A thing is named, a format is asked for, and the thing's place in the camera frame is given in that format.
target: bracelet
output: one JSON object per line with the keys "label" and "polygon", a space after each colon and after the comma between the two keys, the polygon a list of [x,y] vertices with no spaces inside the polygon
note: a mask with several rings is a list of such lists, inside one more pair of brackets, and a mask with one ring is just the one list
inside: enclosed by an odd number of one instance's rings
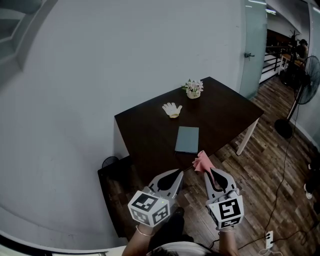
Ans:
{"label": "bracelet", "polygon": [[146,237],[151,237],[151,238],[154,236],[153,234],[144,234],[144,233],[142,233],[142,232],[139,230],[138,225],[136,225],[135,228],[136,228],[136,230],[137,230],[141,235],[144,235],[144,236],[146,236]]}

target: small potted plant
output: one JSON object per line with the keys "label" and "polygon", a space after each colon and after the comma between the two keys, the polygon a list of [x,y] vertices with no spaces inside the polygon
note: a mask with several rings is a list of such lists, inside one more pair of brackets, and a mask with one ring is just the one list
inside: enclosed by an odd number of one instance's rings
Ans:
{"label": "small potted plant", "polygon": [[204,85],[201,81],[192,81],[189,79],[185,85],[181,86],[186,91],[189,99],[196,99],[200,97],[201,92],[204,90]]}

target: blue book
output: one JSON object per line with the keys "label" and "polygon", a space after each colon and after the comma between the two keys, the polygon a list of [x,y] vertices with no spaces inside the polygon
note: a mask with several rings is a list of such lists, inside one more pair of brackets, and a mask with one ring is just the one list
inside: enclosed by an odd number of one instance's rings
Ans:
{"label": "blue book", "polygon": [[199,127],[179,126],[175,143],[176,152],[198,153]]}

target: door handle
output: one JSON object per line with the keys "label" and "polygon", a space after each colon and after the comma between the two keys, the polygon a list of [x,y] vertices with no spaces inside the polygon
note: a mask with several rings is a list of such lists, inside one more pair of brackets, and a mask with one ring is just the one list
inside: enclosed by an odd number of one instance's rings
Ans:
{"label": "door handle", "polygon": [[245,52],[244,53],[244,57],[245,58],[250,58],[250,57],[254,57],[254,55],[252,55],[251,52]]}

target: glass door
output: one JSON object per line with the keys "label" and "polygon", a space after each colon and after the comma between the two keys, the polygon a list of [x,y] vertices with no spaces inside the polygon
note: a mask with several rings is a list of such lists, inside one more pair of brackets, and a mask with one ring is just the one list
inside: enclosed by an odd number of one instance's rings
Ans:
{"label": "glass door", "polygon": [[247,99],[254,97],[264,66],[267,43],[267,12],[265,0],[244,0],[245,52],[240,94]]}

